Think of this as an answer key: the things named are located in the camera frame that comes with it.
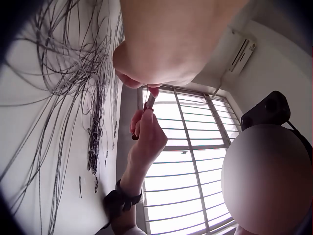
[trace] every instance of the air conditioning unit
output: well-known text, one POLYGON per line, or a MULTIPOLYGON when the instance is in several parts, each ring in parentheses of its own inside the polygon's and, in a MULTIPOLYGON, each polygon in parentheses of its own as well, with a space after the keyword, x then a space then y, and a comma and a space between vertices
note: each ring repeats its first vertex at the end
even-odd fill
POLYGON ((239 44, 238 50, 234 55, 234 58, 230 61, 231 64, 228 70, 233 75, 238 75, 242 71, 255 47, 255 41, 248 38, 244 38, 242 40, 242 42, 239 44))

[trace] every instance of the sleeve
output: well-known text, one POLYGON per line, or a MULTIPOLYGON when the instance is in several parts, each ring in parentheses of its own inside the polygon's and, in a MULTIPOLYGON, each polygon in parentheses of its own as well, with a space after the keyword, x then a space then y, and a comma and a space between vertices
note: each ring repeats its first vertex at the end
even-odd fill
POLYGON ((147 235, 144 231, 142 231, 137 226, 128 230, 124 235, 147 235))

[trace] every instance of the bright sky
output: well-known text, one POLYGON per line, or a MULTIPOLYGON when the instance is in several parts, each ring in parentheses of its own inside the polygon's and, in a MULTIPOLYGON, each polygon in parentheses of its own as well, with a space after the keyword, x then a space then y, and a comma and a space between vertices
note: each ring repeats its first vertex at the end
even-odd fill
MULTIPOLYGON (((143 103, 146 101, 146 97, 149 96, 149 92, 143 91, 143 103)), ((182 112, 197 113, 212 115, 205 99, 190 97, 185 95, 177 95, 182 112)), ((224 124, 227 131, 237 131, 234 124, 235 120, 230 119, 229 110, 225 107, 223 102, 213 101, 216 110, 224 124)), ((183 129, 183 123, 181 121, 180 112, 174 94, 160 92, 159 96, 153 106, 154 114, 157 118, 175 119, 178 121, 158 120, 162 128, 179 128, 183 129)), ((215 123, 197 123, 188 121, 200 121, 200 122, 215 122, 215 119, 211 116, 183 114, 186 120, 188 134, 190 138, 205 139, 205 138, 222 138, 218 131, 218 126, 215 123)), ((168 130, 164 129, 168 138, 175 138, 176 140, 169 140, 167 146, 187 146, 186 134, 184 130, 168 130)), ((227 132, 230 138, 235 138, 238 132, 227 132)), ((222 139, 214 140, 191 140, 192 145, 219 145, 223 144, 222 139)), ((221 193, 221 168, 223 165, 224 156, 226 154, 225 149, 210 149, 210 150, 194 150, 194 156, 200 182, 202 185, 202 192, 204 195, 205 207, 207 209, 207 217, 209 226, 222 222, 230 218, 230 214, 225 206, 223 195, 221 193)), ((189 151, 163 151, 156 159, 155 163, 151 166, 145 179, 146 191, 166 190, 181 187, 188 187, 184 189, 176 189, 169 191, 159 192, 147 192, 146 204, 147 205, 160 205, 173 202, 186 201, 176 204, 164 205, 164 206, 152 206, 148 207, 149 220, 159 220, 170 217, 177 217, 186 214, 193 213, 178 218, 160 220, 150 222, 151 233, 162 233, 173 230, 178 230, 193 225, 201 224, 192 228, 184 229, 177 232, 169 233, 170 235, 183 235, 190 234, 202 229, 205 229, 204 215, 199 199, 199 189, 197 186, 197 180, 193 163, 191 162, 191 154, 189 151)))

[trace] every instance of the fingernail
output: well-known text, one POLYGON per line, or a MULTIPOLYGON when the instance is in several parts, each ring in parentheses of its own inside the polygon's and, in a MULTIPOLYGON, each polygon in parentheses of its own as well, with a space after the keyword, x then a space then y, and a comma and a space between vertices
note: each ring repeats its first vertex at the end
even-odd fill
POLYGON ((152 117, 153 117, 153 110, 151 108, 146 109, 144 113, 147 115, 147 117, 149 119, 152 119, 152 117))

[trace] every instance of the black watch strap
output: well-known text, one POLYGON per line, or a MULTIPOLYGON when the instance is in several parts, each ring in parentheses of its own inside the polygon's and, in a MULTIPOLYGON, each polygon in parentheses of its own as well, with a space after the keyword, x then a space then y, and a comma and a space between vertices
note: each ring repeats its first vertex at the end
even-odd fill
POLYGON ((129 197, 120 187, 120 182, 121 180, 116 183, 115 190, 112 190, 103 200, 109 222, 102 229, 106 229, 114 218, 121 215, 122 211, 130 211, 133 205, 140 202, 142 191, 138 196, 129 197))
POLYGON ((124 198, 124 206, 123 206, 123 211, 130 211, 131 207, 133 205, 136 205, 137 203, 140 202, 141 196, 142 196, 142 191, 140 193, 140 195, 135 196, 135 197, 129 197, 120 187, 120 182, 121 180, 117 181, 116 186, 115 186, 115 190, 122 196, 122 198, 124 198))

